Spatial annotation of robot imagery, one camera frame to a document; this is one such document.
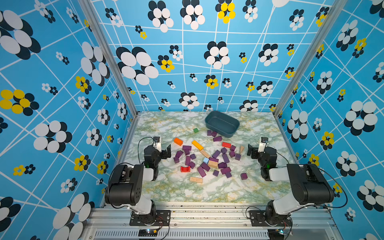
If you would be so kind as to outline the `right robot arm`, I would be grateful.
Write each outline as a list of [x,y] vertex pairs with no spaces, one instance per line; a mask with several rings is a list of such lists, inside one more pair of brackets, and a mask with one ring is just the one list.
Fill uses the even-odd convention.
[[265,221],[277,225],[288,219],[293,212],[308,206],[331,203],[334,191],[314,164],[287,164],[277,167],[277,150],[268,147],[268,138],[262,137],[258,147],[248,145],[247,155],[258,160],[261,176],[267,182],[287,182],[291,192],[270,201],[265,210]]

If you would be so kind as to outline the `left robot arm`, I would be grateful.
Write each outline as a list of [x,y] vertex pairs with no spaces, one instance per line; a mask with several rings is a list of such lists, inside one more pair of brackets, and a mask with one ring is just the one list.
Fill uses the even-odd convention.
[[142,194],[143,182],[153,182],[159,174],[159,163],[171,157],[171,146],[162,150],[161,138],[144,149],[144,162],[138,165],[116,165],[109,178],[105,202],[115,209],[131,209],[133,218],[144,225],[165,224],[169,217],[157,211],[155,202]]

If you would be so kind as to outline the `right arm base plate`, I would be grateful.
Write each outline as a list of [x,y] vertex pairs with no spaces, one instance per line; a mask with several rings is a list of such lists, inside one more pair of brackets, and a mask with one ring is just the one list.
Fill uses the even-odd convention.
[[261,210],[248,211],[248,217],[250,218],[253,227],[291,227],[292,219],[289,219],[287,215],[277,215],[274,212],[265,212]]

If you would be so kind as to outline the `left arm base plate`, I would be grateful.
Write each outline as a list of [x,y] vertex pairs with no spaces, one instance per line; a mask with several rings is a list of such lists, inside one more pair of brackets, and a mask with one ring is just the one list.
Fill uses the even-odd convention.
[[138,215],[135,212],[131,213],[130,226],[136,227],[161,227],[169,226],[171,220],[171,211],[156,210],[148,215]]

